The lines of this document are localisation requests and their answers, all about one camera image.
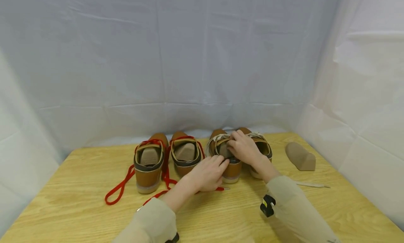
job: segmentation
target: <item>white backdrop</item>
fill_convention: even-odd
[[[402,8],[338,1],[0,0],[0,235],[72,149],[239,126],[297,131],[403,228]]]
[[[341,1],[298,133],[404,230],[401,1]]]

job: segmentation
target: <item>shoe pair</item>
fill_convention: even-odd
[[[258,147],[258,150],[272,161],[272,150],[265,137],[258,133],[252,132],[247,128],[239,128],[247,136],[251,137]],[[207,144],[207,155],[223,155],[230,160],[229,166],[223,173],[223,182],[235,183],[239,180],[241,174],[241,161],[237,159],[227,148],[227,142],[230,140],[230,135],[223,129],[216,129]],[[254,178],[262,179],[252,166],[249,166],[249,171]]]
[[[181,131],[173,135],[170,146],[167,146],[167,137],[162,133],[154,134],[150,139],[140,143],[135,148],[133,165],[129,167],[125,179],[106,194],[105,203],[107,205],[116,204],[123,195],[125,184],[133,175],[136,175],[137,191],[142,194],[152,193],[157,190],[160,185],[160,179],[162,179],[167,190],[153,196],[158,198],[171,189],[170,184],[177,184],[176,180],[170,179],[168,160],[173,160],[177,173],[180,177],[183,177],[205,158],[200,142]],[[120,193],[116,200],[108,201],[108,198],[118,190],[120,190]]]

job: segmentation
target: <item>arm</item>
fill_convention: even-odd
[[[303,191],[289,178],[282,176],[255,142],[241,131],[231,134],[229,150],[240,160],[251,165],[263,178],[271,196],[275,216],[303,242],[339,243],[332,229],[311,205]]]
[[[207,157],[185,175],[160,200],[152,198],[135,212],[132,221],[114,239],[115,243],[166,242],[176,233],[175,213],[199,191],[215,190],[229,165],[223,156]]]

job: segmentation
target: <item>left hand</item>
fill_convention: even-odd
[[[221,155],[206,157],[184,178],[189,180],[196,192],[213,191],[222,184],[222,174],[229,165],[230,161],[224,159]]]

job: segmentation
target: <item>finger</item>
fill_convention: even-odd
[[[224,161],[224,157],[222,155],[219,155],[217,158],[215,158],[214,164],[216,166],[219,166],[223,161]]]
[[[233,131],[230,135],[232,140],[239,140],[241,138],[240,134],[237,133],[236,131]]]
[[[220,186],[223,184],[222,176],[219,177],[219,179],[216,181],[216,186]]]
[[[215,161],[217,158],[218,158],[218,155],[213,155],[213,156],[210,158],[210,160],[211,160],[211,161]]]
[[[228,147],[228,150],[229,150],[234,156],[236,156],[237,152],[236,152],[236,150],[235,150],[234,148]]]
[[[244,136],[245,136],[245,134],[244,134],[243,131],[241,131],[241,130],[237,130],[237,133],[240,135],[240,137],[244,137]]]
[[[229,147],[235,147],[236,146],[236,141],[235,140],[229,140],[227,143],[228,148]]]
[[[226,159],[225,161],[223,161],[223,163],[221,163],[221,164],[219,165],[220,174],[223,174],[223,172],[226,170],[226,168],[227,168],[227,166],[229,165],[229,163],[230,163],[230,160],[229,160],[229,159]]]

